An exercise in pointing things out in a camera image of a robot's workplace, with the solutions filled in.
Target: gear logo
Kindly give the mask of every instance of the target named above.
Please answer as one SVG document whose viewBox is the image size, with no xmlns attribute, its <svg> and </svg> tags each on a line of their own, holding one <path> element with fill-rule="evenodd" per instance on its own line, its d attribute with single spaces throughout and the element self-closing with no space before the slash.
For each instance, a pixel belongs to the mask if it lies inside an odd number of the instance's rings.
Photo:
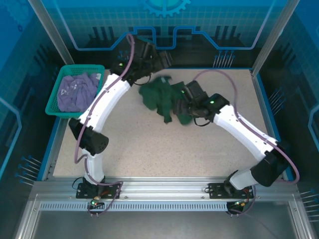
<svg viewBox="0 0 319 239">
<path fill-rule="evenodd" d="M 21 25 L 29 15 L 27 4 L 27 0 L 0 0 L 0 8 L 6 7 L 11 17 L 18 23 L 19 31 L 22 31 Z"/>
<path fill-rule="evenodd" d="M 141 2 L 144 10 L 149 10 L 150 14 L 167 17 L 167 15 L 173 16 L 174 13 L 179 14 L 181 9 L 185 10 L 190 0 L 141 0 Z"/>
</svg>

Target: cable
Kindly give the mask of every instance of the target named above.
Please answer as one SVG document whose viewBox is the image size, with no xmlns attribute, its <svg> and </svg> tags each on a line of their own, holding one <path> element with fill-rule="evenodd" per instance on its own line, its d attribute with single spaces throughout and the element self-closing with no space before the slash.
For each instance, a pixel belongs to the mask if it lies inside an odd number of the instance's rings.
<svg viewBox="0 0 319 239">
<path fill-rule="evenodd" d="M 241 213 L 241 211 L 239 211 L 239 210 L 235 210 L 235 209 L 230 209 L 230 210 L 233 211 L 233 212 L 239 213 L 239 214 L 238 214 L 239 216 L 244 214 L 244 213 Z M 279 239 L 279 237 L 278 237 L 276 234 L 274 234 L 273 231 L 272 231 L 269 227 L 267 227 L 267 226 L 266 226 L 261 220 L 259 220 L 257 217 L 254 217 L 254 216 L 252 216 L 252 215 L 250 215 L 250 214 L 246 214 L 246 216 L 248 216 L 248 217 L 250 217 L 250 218 L 256 220 L 257 222 L 259 222 L 259 224 L 262 225 L 271 235 L 273 235 L 274 238 Z"/>
<path fill-rule="evenodd" d="M 249 203 L 249 191 L 247 189 L 244 189 L 243 191 L 247 196 L 247 203 Z"/>
<path fill-rule="evenodd" d="M 253 192 L 254 192 L 254 198 L 253 198 L 253 200 L 251 201 L 250 206 L 249 206 L 244 212 L 240 212 L 240 215 L 239 215 L 239 216 L 247 214 L 247 213 L 252 209 L 253 205 L 255 204 L 256 197 L 257 197 L 257 195 L 256 195 L 256 192 L 257 192 L 257 191 L 256 191 L 255 185 L 253 186 Z"/>
<path fill-rule="evenodd" d="M 145 84 L 147 84 L 148 82 L 150 82 L 150 80 L 151 80 L 151 75 L 150 75 L 149 80 L 148 80 L 147 82 L 142 83 L 142 84 L 137 84 L 137 83 L 134 82 L 134 85 L 142 86 L 142 85 L 145 85 Z"/>
<path fill-rule="evenodd" d="M 126 35 L 126 38 L 127 38 L 128 42 L 129 42 L 129 44 L 131 45 L 131 53 L 130 53 L 130 58 L 129 58 L 128 64 L 126 65 L 126 67 L 125 67 L 124 71 L 122 72 L 122 74 L 114 82 L 112 82 L 106 89 L 104 89 L 103 92 L 97 98 L 97 100 L 93 103 L 93 105 L 92 105 L 92 107 L 91 107 L 91 109 L 89 111 L 89 114 L 86 117 L 85 122 L 84 122 L 84 124 L 83 124 L 83 126 L 81 128 L 81 131 L 79 133 L 78 139 L 76 141 L 76 146 L 75 146 L 74 163 L 78 164 L 83 158 L 85 158 L 85 171 L 86 171 L 88 177 L 92 180 L 92 182 L 96 183 L 97 185 L 101 185 L 101 186 L 113 186 L 113 185 L 120 184 L 120 186 L 119 186 L 114 198 L 112 199 L 112 201 L 110 202 L 108 207 L 104 211 L 100 212 L 99 214 L 103 214 L 106 211 L 108 211 L 108 209 L 114 203 L 116 197 L 118 196 L 118 194 L 121 191 L 121 188 L 122 188 L 122 185 L 123 185 L 123 181 L 118 181 L 118 182 L 114 182 L 114 183 L 100 183 L 100 182 L 95 181 L 92 178 L 92 176 L 90 175 L 90 172 L 88 170 L 87 155 L 83 154 L 80 158 L 78 158 L 79 147 L 80 147 L 80 142 L 81 142 L 81 139 L 82 139 L 82 136 L 83 136 L 83 132 L 84 132 L 84 130 L 86 128 L 86 125 L 88 124 L 88 122 L 89 122 L 89 120 L 91 118 L 91 115 L 93 113 L 93 110 L 94 110 L 95 106 L 100 101 L 100 99 L 105 95 L 105 93 L 107 93 L 119 80 L 121 80 L 125 76 L 125 74 L 127 73 L 127 71 L 129 70 L 129 68 L 130 68 L 130 66 L 132 64 L 132 61 L 133 61 L 133 58 L 134 58 L 134 51 L 135 51 L 135 48 L 134 48 L 135 42 L 134 42 L 133 36 L 130 33 L 128 33 Z"/>
<path fill-rule="evenodd" d="M 195 125 L 197 125 L 197 126 L 199 126 L 199 127 L 204 127 L 204 126 L 206 126 L 206 125 L 209 125 L 209 124 L 210 124 L 210 121 L 208 121 L 208 122 L 205 123 L 205 124 L 197 124 L 196 118 L 194 118 L 194 123 L 195 123 Z"/>
<path fill-rule="evenodd" d="M 73 183 L 72 183 L 72 188 L 73 188 L 73 189 L 77 190 L 77 188 L 74 188 L 73 186 L 74 186 L 75 182 L 78 181 L 80 178 L 83 178 L 83 177 L 78 177 L 78 178 L 76 178 L 76 179 L 73 181 Z"/>
<path fill-rule="evenodd" d="M 252 128 L 250 128 L 238 115 L 238 112 L 237 112 L 237 95 L 238 95 L 238 92 L 237 92 L 237 88 L 236 88 L 236 85 L 235 85 L 235 82 L 234 80 L 225 72 L 221 71 L 221 70 L 213 70 L 213 69 L 210 69 L 210 70 L 204 70 L 204 71 L 201 71 L 199 72 L 193 79 L 193 81 L 195 81 L 199 76 L 201 76 L 202 74 L 206 73 L 206 72 L 218 72 L 224 76 L 226 76 L 226 78 L 230 81 L 231 85 L 233 86 L 233 89 L 234 89 L 234 114 L 236 116 L 236 118 L 238 119 L 238 121 L 245 127 L 247 128 L 250 132 L 252 132 L 254 135 L 256 135 L 257 137 L 259 137 L 261 140 L 263 140 L 265 143 L 269 144 L 272 148 L 274 148 L 275 150 L 277 150 L 291 165 L 291 167 L 293 168 L 295 174 L 296 174 L 296 178 L 294 179 L 294 181 L 285 181 L 286 183 L 288 184 L 296 184 L 299 182 L 299 179 L 300 179 L 300 174 L 299 174 L 299 171 L 297 169 L 297 167 L 295 166 L 295 164 L 292 162 L 292 160 L 288 157 L 288 155 L 285 154 L 285 152 L 283 152 L 278 146 L 276 146 L 275 144 L 267 141 L 266 138 L 262 137 L 261 135 L 259 135 L 257 132 L 255 132 Z"/>
<path fill-rule="evenodd" d="M 74 155 L 74 163 L 75 164 L 78 164 L 82 158 L 85 157 L 85 155 L 82 155 L 79 159 L 78 159 L 78 154 L 79 154 L 79 147 L 80 147 L 80 142 L 81 142 L 81 139 L 82 139 L 82 136 L 83 136 L 83 132 L 86 128 L 86 125 L 88 124 L 90 118 L 91 118 L 91 115 L 93 113 L 93 110 L 96 106 L 96 104 L 100 101 L 100 99 L 105 95 L 105 93 L 107 93 L 119 80 L 121 80 L 123 78 L 123 76 L 125 76 L 125 74 L 127 73 L 127 71 L 129 70 L 131 64 L 132 64 L 132 61 L 133 61 L 133 56 L 134 56 L 134 46 L 135 46 L 135 42 L 134 42 L 134 38 L 133 36 L 128 33 L 126 35 L 126 38 L 129 42 L 129 44 L 131 45 L 131 53 L 130 53 L 130 58 L 129 58 L 129 61 L 128 61 L 128 64 L 126 65 L 124 71 L 122 72 L 122 74 L 114 81 L 112 82 L 106 89 L 103 90 L 103 92 L 99 95 L 99 97 L 97 98 L 97 100 L 94 102 L 93 106 L 91 107 L 90 111 L 89 111 L 89 114 L 88 116 L 86 117 L 85 119 L 85 122 L 81 128 L 81 131 L 79 133 L 79 137 L 78 137 L 78 140 L 76 141 L 76 146 L 75 146 L 75 155 Z"/>
</svg>

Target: clothing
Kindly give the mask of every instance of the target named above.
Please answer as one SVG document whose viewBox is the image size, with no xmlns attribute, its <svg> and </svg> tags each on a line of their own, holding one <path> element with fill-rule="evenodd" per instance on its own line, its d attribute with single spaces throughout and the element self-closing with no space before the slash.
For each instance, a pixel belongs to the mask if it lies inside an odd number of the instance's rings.
<svg viewBox="0 0 319 239">
<path fill-rule="evenodd" d="M 183 99 L 181 88 L 185 86 L 184 82 L 170 85 L 170 79 L 169 76 L 160 76 L 142 85 L 139 89 L 139 93 L 143 97 L 143 104 L 150 110 L 157 109 L 157 113 L 164 117 L 165 123 L 172 121 L 170 112 L 177 100 Z M 189 124 L 192 117 L 179 115 L 178 119 L 181 124 Z"/>
<path fill-rule="evenodd" d="M 93 102 L 101 74 L 85 72 L 78 76 L 63 77 L 58 95 L 58 107 L 62 112 L 84 112 Z"/>
</svg>

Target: metal floor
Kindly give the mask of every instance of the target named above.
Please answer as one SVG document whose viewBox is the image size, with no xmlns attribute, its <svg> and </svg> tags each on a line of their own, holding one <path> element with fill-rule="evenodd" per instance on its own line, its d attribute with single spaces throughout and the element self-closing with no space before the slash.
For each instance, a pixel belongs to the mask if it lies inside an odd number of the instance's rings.
<svg viewBox="0 0 319 239">
<path fill-rule="evenodd" d="M 258 217 L 280 239 L 294 239 L 295 228 L 285 203 L 256 203 Z M 108 212 L 91 218 L 86 212 L 40 212 L 33 239 L 272 239 L 247 216 L 225 212 Z"/>
</svg>

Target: printed graphic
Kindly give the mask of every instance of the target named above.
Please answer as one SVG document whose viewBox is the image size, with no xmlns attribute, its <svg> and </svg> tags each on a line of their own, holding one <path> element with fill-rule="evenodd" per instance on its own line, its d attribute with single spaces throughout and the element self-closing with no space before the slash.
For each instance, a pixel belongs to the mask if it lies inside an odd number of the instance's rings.
<svg viewBox="0 0 319 239">
<path fill-rule="evenodd" d="M 141 0 L 141 2 L 150 14 L 167 17 L 167 15 L 173 16 L 174 13 L 179 14 L 181 9 L 185 10 L 190 0 Z"/>
</svg>

